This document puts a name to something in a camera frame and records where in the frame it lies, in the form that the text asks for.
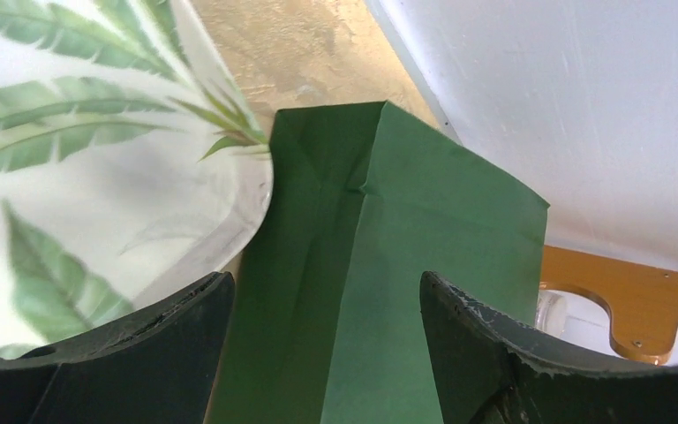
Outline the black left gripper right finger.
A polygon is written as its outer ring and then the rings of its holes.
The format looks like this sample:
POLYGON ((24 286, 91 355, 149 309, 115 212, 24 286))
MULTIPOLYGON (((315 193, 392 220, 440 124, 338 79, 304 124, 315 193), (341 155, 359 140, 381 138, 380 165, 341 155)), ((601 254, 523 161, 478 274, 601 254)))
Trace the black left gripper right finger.
POLYGON ((447 423, 678 423, 678 366, 549 336, 434 272, 422 275, 419 301, 447 423))

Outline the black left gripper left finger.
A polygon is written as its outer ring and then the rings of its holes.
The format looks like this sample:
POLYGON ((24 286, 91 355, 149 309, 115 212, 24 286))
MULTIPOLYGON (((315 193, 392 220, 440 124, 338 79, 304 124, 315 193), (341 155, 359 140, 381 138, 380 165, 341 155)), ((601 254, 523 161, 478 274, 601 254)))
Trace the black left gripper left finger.
POLYGON ((132 314, 0 359, 0 423, 201 423, 235 297, 212 273, 132 314))

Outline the green paper bag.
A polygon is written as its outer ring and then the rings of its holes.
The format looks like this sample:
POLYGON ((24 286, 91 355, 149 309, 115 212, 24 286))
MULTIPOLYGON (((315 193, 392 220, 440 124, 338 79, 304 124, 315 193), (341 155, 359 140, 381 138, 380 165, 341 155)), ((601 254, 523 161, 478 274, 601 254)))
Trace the green paper bag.
POLYGON ((392 102, 279 110, 213 423, 439 423, 419 311, 436 271, 532 322, 548 203, 392 102))

